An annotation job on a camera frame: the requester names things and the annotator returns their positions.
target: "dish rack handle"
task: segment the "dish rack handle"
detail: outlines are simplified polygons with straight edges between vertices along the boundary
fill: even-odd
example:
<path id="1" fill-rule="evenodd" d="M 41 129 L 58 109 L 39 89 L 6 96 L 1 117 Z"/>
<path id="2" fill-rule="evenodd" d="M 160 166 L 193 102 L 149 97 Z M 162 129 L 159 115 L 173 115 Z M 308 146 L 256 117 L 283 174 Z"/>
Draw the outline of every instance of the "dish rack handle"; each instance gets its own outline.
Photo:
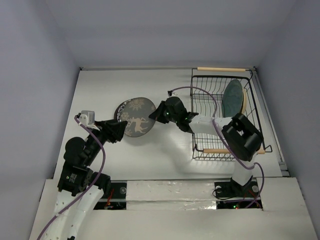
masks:
<path id="1" fill-rule="evenodd" d="M 228 68 L 228 67 L 204 67 L 198 66 L 198 71 L 213 71 L 213 72 L 245 72 L 245 68 Z"/>
<path id="2" fill-rule="evenodd" d="M 212 148 L 204 148 L 203 149 L 203 153 L 204 154 L 229 154 L 229 150 L 228 149 L 212 149 Z M 263 148 L 259 149 L 258 154 L 265 154 L 266 150 L 264 150 Z"/>

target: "gray plate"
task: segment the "gray plate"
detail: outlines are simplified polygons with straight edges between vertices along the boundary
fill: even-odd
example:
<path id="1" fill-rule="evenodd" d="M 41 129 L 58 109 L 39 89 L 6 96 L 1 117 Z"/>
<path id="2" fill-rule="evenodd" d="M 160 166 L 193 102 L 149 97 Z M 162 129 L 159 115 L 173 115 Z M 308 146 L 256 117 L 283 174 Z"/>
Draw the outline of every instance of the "gray plate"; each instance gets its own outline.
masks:
<path id="1" fill-rule="evenodd" d="M 222 97 L 222 115 L 223 117 L 234 117 L 241 112 L 244 100 L 244 91 L 241 83 L 233 79 L 224 90 Z"/>
<path id="2" fill-rule="evenodd" d="M 151 130 L 155 120 L 149 115 L 156 110 L 154 103 L 145 97 L 137 97 L 120 104 L 114 113 L 118 121 L 128 121 L 124 134 L 129 137 L 141 137 Z"/>

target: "plate with animal design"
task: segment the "plate with animal design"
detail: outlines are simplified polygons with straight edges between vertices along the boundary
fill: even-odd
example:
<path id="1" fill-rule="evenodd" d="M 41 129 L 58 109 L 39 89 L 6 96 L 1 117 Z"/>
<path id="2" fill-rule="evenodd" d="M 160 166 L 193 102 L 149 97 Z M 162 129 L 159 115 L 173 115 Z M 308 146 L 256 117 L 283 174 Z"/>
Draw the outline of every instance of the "plate with animal design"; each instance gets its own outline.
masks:
<path id="1" fill-rule="evenodd" d="M 121 103 L 115 113 L 114 118 L 118 122 L 127 121 L 124 134 L 129 137 L 141 137 L 151 130 L 155 120 L 149 115 L 156 110 L 154 103 L 146 97 L 136 97 Z"/>

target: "snowflake pattern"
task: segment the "snowflake pattern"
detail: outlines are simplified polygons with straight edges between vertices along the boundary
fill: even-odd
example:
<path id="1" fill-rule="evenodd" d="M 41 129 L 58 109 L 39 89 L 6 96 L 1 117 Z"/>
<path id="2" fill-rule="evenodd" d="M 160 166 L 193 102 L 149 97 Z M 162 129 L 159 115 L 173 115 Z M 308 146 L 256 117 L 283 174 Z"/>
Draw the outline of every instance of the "snowflake pattern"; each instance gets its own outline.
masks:
<path id="1" fill-rule="evenodd" d="M 129 113 L 126 111 L 121 114 L 121 121 L 127 121 L 129 119 Z"/>
<path id="2" fill-rule="evenodd" d="M 128 104 L 129 104 L 129 108 L 136 111 L 138 111 L 139 109 L 142 109 L 142 105 L 145 105 L 143 98 L 133 99 Z"/>
<path id="3" fill-rule="evenodd" d="M 131 136 L 132 135 L 132 131 L 128 128 L 125 129 L 124 134 L 127 136 Z"/>

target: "round disc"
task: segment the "round disc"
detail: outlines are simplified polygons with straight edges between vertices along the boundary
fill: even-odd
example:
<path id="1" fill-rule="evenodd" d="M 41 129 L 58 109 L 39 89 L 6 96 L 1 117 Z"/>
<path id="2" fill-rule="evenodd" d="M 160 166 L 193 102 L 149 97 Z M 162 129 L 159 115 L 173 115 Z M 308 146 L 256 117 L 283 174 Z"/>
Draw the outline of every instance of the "round disc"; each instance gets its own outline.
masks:
<path id="1" fill-rule="evenodd" d="M 151 130 L 155 120 L 149 115 L 156 110 L 154 103 L 145 97 L 136 97 L 119 105 L 114 113 L 118 121 L 128 121 L 124 134 L 129 137 L 141 137 Z"/>
<path id="2" fill-rule="evenodd" d="M 244 91 L 241 83 L 233 79 L 224 90 L 222 97 L 222 115 L 223 117 L 234 117 L 241 112 L 244 100 Z"/>

